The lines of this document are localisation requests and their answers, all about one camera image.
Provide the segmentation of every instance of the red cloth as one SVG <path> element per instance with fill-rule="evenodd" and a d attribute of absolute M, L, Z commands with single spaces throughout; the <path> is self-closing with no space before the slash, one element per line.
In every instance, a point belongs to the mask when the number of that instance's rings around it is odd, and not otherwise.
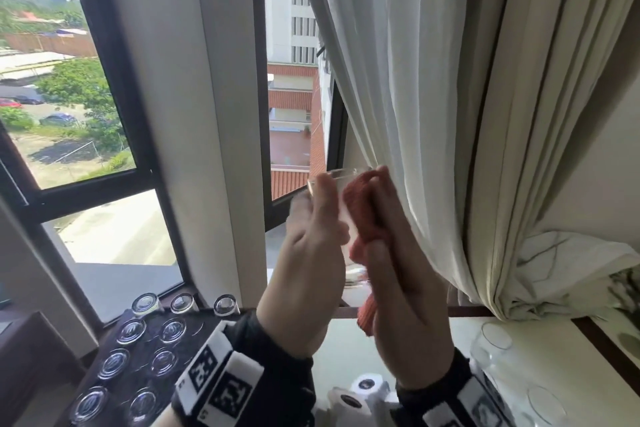
<path fill-rule="evenodd" d="M 383 240 L 391 246 L 391 234 L 382 225 L 376 212 L 376 205 L 372 196 L 372 188 L 369 183 L 372 178 L 387 180 L 388 174 L 377 170 L 363 172 L 342 191 L 344 202 L 353 224 L 358 230 L 358 237 L 351 245 L 349 256 L 357 264 L 364 263 L 364 245 L 373 240 Z M 376 300 L 371 294 L 364 304 L 358 309 L 358 326 L 367 336 L 373 334 L 373 318 L 376 315 Z"/>

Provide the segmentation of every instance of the car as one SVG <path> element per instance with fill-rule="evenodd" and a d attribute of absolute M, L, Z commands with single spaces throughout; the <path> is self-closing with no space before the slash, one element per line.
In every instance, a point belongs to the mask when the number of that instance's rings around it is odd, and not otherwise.
<path fill-rule="evenodd" d="M 12 99 L 21 103 L 22 105 L 42 105 L 44 103 L 44 101 L 42 101 L 41 99 L 29 98 L 26 95 L 13 96 Z"/>
<path fill-rule="evenodd" d="M 40 125 L 69 127 L 76 123 L 76 117 L 64 112 L 53 112 L 51 115 L 40 119 Z"/>
<path fill-rule="evenodd" d="M 21 108 L 22 104 L 10 98 L 0 98 L 0 107 Z"/>

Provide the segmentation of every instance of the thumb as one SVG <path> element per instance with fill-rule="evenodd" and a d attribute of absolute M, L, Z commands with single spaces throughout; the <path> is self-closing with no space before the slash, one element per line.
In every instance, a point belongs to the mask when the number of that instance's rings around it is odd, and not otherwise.
<path fill-rule="evenodd" d="M 338 221 L 338 188 L 333 178 L 326 173 L 316 176 L 313 188 L 314 211 L 312 226 L 324 229 Z"/>
<path fill-rule="evenodd" d="M 367 243 L 364 255 L 371 289 L 378 306 L 385 307 L 385 303 L 396 305 L 402 302 L 404 294 L 387 245 L 382 240 Z"/>

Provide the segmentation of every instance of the window frame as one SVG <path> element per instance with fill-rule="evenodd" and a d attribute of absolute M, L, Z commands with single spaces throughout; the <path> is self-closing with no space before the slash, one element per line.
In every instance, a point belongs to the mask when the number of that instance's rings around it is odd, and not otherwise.
<path fill-rule="evenodd" d="M 264 202 L 264 231 L 274 229 L 287 220 L 291 199 L 302 189 L 296 189 L 289 194 L 271 199 L 271 160 L 269 145 L 269 89 L 267 86 L 267 44 L 266 44 L 266 17 L 264 0 L 253 0 L 253 27 L 255 31 L 256 48 L 256 72 L 258 81 L 258 113 L 260 128 L 260 153 L 262 162 L 262 193 Z M 317 56 L 315 48 L 311 48 L 314 59 Z M 344 162 L 344 147 L 346 144 L 348 115 L 342 100 L 342 95 L 334 84 L 332 111 L 329 132 L 328 148 L 326 152 L 326 169 L 339 169 Z"/>
<path fill-rule="evenodd" d="M 100 320 L 67 267 L 65 259 L 49 238 L 43 226 L 46 222 L 153 189 L 156 191 L 182 275 L 182 283 L 159 295 L 162 298 L 178 288 L 193 287 L 193 278 L 172 212 L 116 6 L 113 0 L 80 1 L 136 167 L 41 189 L 0 123 L 0 192 L 70 301 L 78 308 L 92 331 L 100 334 L 118 318 L 107 323 Z"/>

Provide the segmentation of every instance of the red car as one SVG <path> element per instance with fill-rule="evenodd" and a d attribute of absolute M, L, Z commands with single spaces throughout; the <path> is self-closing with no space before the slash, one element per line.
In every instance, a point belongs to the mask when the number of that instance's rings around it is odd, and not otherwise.
<path fill-rule="evenodd" d="M 0 107 L 22 108 L 22 104 L 9 98 L 0 98 Z"/>

